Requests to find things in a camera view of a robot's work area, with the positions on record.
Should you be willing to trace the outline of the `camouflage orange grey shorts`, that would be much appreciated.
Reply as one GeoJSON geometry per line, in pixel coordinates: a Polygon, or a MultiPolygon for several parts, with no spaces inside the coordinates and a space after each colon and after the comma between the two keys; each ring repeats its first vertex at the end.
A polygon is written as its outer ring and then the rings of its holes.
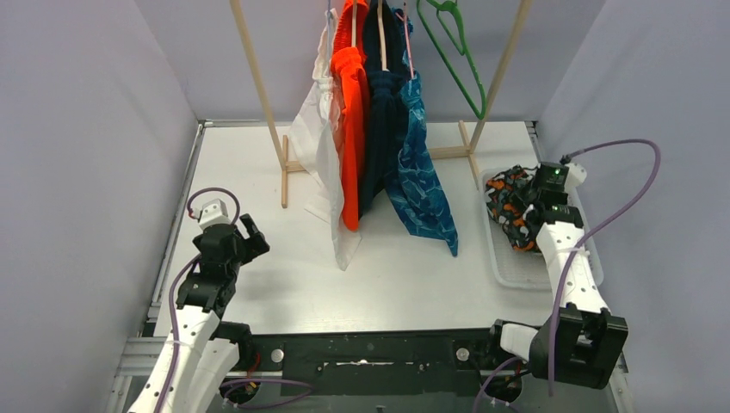
{"type": "Polygon", "coordinates": [[[488,216],[498,224],[513,250],[541,254],[536,237],[544,223],[542,211],[518,199],[518,193],[529,189],[537,167],[517,164],[486,180],[485,200],[488,216]]]}

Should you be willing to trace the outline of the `clear plastic basket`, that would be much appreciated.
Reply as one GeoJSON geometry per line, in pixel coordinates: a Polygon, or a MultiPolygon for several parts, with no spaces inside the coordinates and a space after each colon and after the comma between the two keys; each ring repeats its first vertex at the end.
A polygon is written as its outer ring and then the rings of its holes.
{"type": "MultiPolygon", "coordinates": [[[[482,186],[499,171],[500,169],[482,170],[479,173],[482,186]]],[[[487,212],[485,191],[485,189],[482,189],[484,200],[479,205],[486,233],[489,268],[492,270],[494,279],[502,287],[511,289],[551,291],[548,270],[543,256],[539,253],[518,252],[512,249],[501,227],[493,222],[489,212],[487,212]]],[[[583,208],[576,190],[569,193],[568,201],[570,205],[578,207],[581,214],[583,214],[583,208]]],[[[588,240],[585,248],[589,251],[587,259],[593,279],[597,287],[600,287],[603,283],[604,273],[594,241],[592,239],[588,240]]]]}

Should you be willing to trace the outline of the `green hanger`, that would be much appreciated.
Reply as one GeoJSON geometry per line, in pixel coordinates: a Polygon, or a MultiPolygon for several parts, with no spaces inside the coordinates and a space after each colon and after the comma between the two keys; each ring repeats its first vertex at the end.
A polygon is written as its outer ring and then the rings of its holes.
{"type": "Polygon", "coordinates": [[[449,75],[454,80],[457,88],[464,97],[467,105],[478,120],[486,116],[487,99],[486,88],[482,82],[479,68],[476,65],[472,51],[467,41],[467,31],[464,16],[457,1],[416,1],[417,15],[424,27],[431,44],[436,50],[449,75]],[[448,56],[445,46],[436,35],[436,27],[430,24],[430,17],[433,17],[440,26],[446,39],[468,67],[470,77],[474,81],[475,91],[472,93],[465,81],[457,73],[455,62],[448,56]]]}

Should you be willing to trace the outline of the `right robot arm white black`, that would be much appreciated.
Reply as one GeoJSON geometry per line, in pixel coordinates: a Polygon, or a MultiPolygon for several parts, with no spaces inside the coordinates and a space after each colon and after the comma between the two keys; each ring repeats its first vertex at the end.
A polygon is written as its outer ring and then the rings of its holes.
{"type": "Polygon", "coordinates": [[[540,163],[516,165],[484,180],[487,217],[514,251],[542,257],[558,304],[540,327],[498,320],[484,354],[495,367],[519,357],[538,379],[603,389],[628,326],[611,314],[598,291],[590,252],[579,242],[585,224],[569,193],[585,178],[585,169],[576,163],[540,163]]]}

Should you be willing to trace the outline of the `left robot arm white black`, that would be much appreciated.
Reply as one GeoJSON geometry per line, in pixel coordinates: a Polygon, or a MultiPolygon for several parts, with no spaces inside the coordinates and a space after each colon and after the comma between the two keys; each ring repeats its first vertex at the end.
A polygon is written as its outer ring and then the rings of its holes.
{"type": "Polygon", "coordinates": [[[222,319],[240,268],[270,250],[248,213],[239,220],[208,225],[194,238],[198,253],[169,291],[170,332],[129,411],[204,412],[225,376],[255,361],[250,327],[222,319]]]}

